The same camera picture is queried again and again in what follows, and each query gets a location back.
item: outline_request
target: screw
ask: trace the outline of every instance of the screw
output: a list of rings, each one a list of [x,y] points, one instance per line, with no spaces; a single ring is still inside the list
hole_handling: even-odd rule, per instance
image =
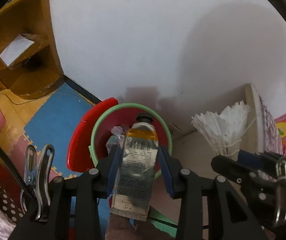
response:
[[[218,182],[221,182],[221,183],[226,181],[225,177],[223,177],[221,175],[217,176],[216,179],[218,180]]]
[[[53,179],[53,181],[54,181],[55,183],[60,183],[62,180],[63,180],[63,178],[62,178],[61,176],[56,176],[56,177]]]
[[[187,168],[183,168],[183,169],[181,170],[181,174],[183,174],[183,175],[189,175],[189,174],[190,174],[190,170],[187,169]]]
[[[92,169],[89,170],[89,173],[90,173],[91,175],[96,175],[96,174],[99,173],[99,170],[98,170],[97,168],[92,168]]]
[[[264,193],[259,193],[259,199],[260,200],[266,200],[266,194],[264,194]]]

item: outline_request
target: black cable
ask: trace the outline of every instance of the black cable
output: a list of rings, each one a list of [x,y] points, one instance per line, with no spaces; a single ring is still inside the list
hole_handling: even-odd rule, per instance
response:
[[[14,164],[12,163],[12,161],[10,160],[10,158],[7,156],[7,154],[1,149],[0,147],[0,158],[2,159],[2,161],[6,164],[6,166],[8,167],[8,169],[11,171],[12,175],[14,176],[14,178],[16,179],[16,181],[19,183],[19,185],[21,186],[22,190],[24,191],[24,193],[28,196],[28,198],[31,201],[36,201],[36,198],[33,196],[33,194],[29,191],[27,185],[25,184],[22,176],[19,174],[17,168],[14,166]]]

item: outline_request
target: yellow circle on red mat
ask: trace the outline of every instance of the yellow circle on red mat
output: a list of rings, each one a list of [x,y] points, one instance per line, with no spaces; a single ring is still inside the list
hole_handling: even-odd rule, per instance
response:
[[[283,138],[286,136],[286,122],[277,122],[276,126],[278,128],[280,137]]]

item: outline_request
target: black baseboard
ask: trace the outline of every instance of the black baseboard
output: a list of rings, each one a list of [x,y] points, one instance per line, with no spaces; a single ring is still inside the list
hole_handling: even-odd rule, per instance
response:
[[[102,102],[102,100],[98,99],[95,95],[88,92],[85,88],[81,87],[78,83],[70,79],[68,76],[63,75],[64,81],[68,84],[71,88],[73,88],[76,92],[81,94],[86,99],[93,102],[95,105]]]

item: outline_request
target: thin wire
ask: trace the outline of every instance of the thin wire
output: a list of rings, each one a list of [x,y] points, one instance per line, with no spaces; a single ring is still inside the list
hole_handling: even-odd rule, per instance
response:
[[[30,102],[34,102],[34,101],[43,99],[44,97],[50,97],[50,96],[55,95],[55,94],[57,94],[57,93],[66,94],[66,95],[71,95],[71,96],[74,96],[74,97],[76,97],[76,98],[78,98],[78,99],[80,99],[80,100],[82,100],[82,101],[84,101],[84,102],[86,102],[86,103],[88,103],[88,104],[90,104],[90,105],[93,105],[93,103],[90,103],[89,101],[84,100],[83,98],[80,98],[80,97],[78,97],[77,95],[70,94],[70,93],[65,93],[65,92],[58,92],[58,91],[57,91],[57,92],[54,92],[54,93],[52,93],[52,94],[49,94],[49,95],[42,96],[42,97],[40,97],[40,98],[31,99],[31,100],[29,100],[29,101],[27,101],[27,102],[20,103],[20,104],[17,104],[17,103],[15,103],[15,102],[13,102],[13,101],[11,100],[11,98],[10,98],[7,94],[5,94],[5,93],[0,93],[0,95],[6,96],[14,105],[16,105],[16,106],[21,106],[21,105],[25,105],[25,104],[30,103]]]

